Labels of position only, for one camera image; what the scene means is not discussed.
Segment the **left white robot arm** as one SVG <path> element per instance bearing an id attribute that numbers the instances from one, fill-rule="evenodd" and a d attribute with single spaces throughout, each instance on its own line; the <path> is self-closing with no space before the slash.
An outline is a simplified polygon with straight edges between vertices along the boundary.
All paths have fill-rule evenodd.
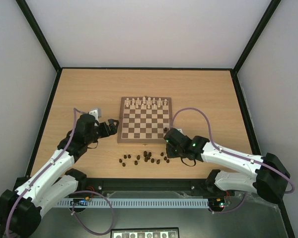
<path id="1" fill-rule="evenodd" d="M 119 121 L 99 122 L 98 117 L 82 114 L 74 118 L 73 128 L 59 143 L 47 163 L 14 191 L 0 196 L 0 225 L 8 238 L 13 234 L 30 237 L 44 215 L 71 194 L 92 194 L 86 190 L 86 174 L 73 169 L 90 144 L 117 133 Z"/>

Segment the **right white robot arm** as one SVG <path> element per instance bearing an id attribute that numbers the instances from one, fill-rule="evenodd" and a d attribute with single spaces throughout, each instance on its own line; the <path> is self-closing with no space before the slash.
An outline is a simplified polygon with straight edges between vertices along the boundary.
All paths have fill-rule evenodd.
<path id="1" fill-rule="evenodd" d="M 164 140 L 169 158 L 213 163 L 234 170 L 234 173 L 225 171 L 210 173 L 210 180 L 207 181 L 207 190 L 210 193 L 239 190 L 256 193 L 262 199 L 274 204 L 283 200 L 290 174 L 276 155 L 245 154 L 221 147 L 211 139 L 201 136 L 190 139 L 175 128 L 167 132 Z"/>

